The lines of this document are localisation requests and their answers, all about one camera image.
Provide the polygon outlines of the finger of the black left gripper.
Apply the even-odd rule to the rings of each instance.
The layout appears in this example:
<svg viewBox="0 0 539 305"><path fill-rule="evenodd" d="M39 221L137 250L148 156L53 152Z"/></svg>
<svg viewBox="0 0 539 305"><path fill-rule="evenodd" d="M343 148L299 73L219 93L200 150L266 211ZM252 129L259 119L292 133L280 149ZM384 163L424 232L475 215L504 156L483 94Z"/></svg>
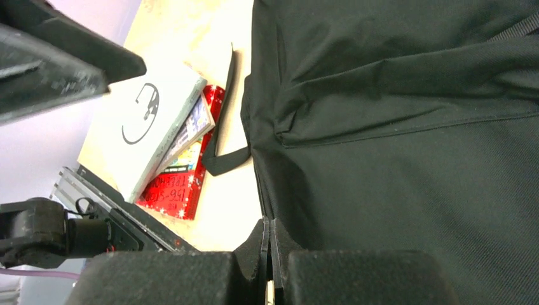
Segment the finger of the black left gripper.
<svg viewBox="0 0 539 305"><path fill-rule="evenodd" d="M110 83L147 72L142 57L75 22L48 1L1 1L1 23L99 68Z"/></svg>
<svg viewBox="0 0 539 305"><path fill-rule="evenodd" d="M107 93L102 70L1 26L1 124Z"/></svg>

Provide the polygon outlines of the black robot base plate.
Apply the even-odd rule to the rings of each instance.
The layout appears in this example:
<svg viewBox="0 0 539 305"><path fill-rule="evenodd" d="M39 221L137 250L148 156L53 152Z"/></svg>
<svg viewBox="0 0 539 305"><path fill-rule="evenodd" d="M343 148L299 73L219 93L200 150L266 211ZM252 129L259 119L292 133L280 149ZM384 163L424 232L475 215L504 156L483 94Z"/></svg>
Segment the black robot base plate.
<svg viewBox="0 0 539 305"><path fill-rule="evenodd" d="M119 192L114 190L83 165L78 166L76 174L78 177L82 178L85 185L88 186L93 193L98 195L109 206L120 210L121 213L130 219L140 231L145 232L146 235L156 240L163 248L176 252L186 251L200 253L198 249L177 236L140 206L124 202Z"/></svg>

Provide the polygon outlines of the black fabric student bag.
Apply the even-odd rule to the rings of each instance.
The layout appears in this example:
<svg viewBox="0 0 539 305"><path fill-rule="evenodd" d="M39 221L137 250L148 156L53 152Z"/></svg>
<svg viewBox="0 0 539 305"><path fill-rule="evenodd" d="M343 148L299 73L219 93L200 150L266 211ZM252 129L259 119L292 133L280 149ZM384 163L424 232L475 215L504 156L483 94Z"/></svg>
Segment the black fabric student bag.
<svg viewBox="0 0 539 305"><path fill-rule="evenodd" d="M538 2L255 1L241 119L303 249L408 250L458 304L538 303Z"/></svg>

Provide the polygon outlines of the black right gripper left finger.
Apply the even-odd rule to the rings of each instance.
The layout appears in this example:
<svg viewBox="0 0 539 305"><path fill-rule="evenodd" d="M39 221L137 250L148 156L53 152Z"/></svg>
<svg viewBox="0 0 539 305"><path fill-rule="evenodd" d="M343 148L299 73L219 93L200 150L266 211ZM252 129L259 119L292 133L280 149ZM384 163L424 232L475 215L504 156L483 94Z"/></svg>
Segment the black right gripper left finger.
<svg viewBox="0 0 539 305"><path fill-rule="evenodd" d="M109 252L81 273L67 304L263 304L269 221L232 252Z"/></svg>

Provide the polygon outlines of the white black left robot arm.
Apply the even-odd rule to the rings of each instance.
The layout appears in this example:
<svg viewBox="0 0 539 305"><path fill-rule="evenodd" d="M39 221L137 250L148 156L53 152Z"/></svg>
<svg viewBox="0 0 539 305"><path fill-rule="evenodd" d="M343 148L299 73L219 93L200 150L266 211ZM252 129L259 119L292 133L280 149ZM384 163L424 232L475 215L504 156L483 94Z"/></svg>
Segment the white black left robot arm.
<svg viewBox="0 0 539 305"><path fill-rule="evenodd" d="M143 59L46 1L1 2L1 124L107 93L146 73ZM47 198L1 205L1 264L53 269L105 251L108 225L70 219Z"/></svg>

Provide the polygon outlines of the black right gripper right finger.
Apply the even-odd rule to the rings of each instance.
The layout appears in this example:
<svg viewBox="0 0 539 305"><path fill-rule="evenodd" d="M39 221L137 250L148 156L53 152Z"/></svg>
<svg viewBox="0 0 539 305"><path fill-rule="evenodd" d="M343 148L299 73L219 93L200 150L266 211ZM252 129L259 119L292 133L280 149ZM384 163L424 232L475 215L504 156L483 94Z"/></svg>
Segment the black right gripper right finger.
<svg viewBox="0 0 539 305"><path fill-rule="evenodd" d="M439 263L408 250L301 248L269 221L275 304L458 304Z"/></svg>

